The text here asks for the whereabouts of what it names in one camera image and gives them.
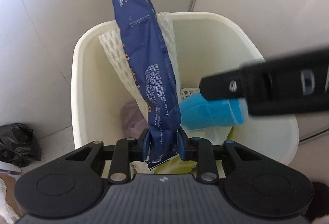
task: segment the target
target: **white wall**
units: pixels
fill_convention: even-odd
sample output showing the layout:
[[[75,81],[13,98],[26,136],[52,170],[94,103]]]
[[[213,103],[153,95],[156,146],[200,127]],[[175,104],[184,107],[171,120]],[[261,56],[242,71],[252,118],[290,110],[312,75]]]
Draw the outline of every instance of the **white wall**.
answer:
[[[152,0],[158,12],[192,0]],[[113,20],[111,0],[0,0],[0,125],[23,122],[38,139],[71,125],[73,50],[91,27]]]
[[[193,11],[231,19],[265,58],[329,43],[329,0],[196,0]],[[303,137],[328,126],[329,114],[297,120]]]

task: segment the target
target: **tiled floor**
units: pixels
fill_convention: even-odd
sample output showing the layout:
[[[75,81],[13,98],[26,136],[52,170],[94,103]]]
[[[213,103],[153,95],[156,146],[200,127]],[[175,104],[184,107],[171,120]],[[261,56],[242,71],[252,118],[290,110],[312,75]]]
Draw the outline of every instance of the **tiled floor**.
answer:
[[[42,150],[42,160],[34,161],[29,166],[22,168],[23,174],[73,151],[74,141],[72,126],[48,135],[47,137],[38,140],[38,142]]]

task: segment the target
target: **purple plastic bag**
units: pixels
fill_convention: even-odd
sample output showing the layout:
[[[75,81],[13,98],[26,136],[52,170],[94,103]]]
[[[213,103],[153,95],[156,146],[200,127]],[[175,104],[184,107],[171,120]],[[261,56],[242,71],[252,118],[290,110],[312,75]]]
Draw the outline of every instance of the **purple plastic bag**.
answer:
[[[128,102],[120,111],[122,129],[126,138],[138,139],[148,123],[143,117],[136,101]]]

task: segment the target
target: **trash can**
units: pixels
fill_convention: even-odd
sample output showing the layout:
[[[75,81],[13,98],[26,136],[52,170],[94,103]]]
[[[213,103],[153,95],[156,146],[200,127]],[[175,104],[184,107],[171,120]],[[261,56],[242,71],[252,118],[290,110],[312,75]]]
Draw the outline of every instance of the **trash can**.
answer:
[[[246,34],[231,20],[213,13],[172,13],[182,88],[198,87],[201,77],[236,69],[263,59]],[[117,28],[115,21],[99,24],[78,41],[71,79],[75,148],[93,140],[114,145],[124,138],[120,110],[133,100],[106,57],[98,36]],[[232,139],[283,164],[298,146],[294,116],[249,117],[234,129]]]

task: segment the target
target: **white plastic bag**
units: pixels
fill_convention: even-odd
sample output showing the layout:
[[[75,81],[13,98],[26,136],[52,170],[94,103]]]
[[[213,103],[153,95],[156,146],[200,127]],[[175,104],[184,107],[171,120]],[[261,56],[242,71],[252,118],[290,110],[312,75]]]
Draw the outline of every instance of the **white plastic bag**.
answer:
[[[0,216],[2,216],[8,224],[14,224],[19,217],[14,209],[6,203],[6,192],[7,187],[0,178]]]

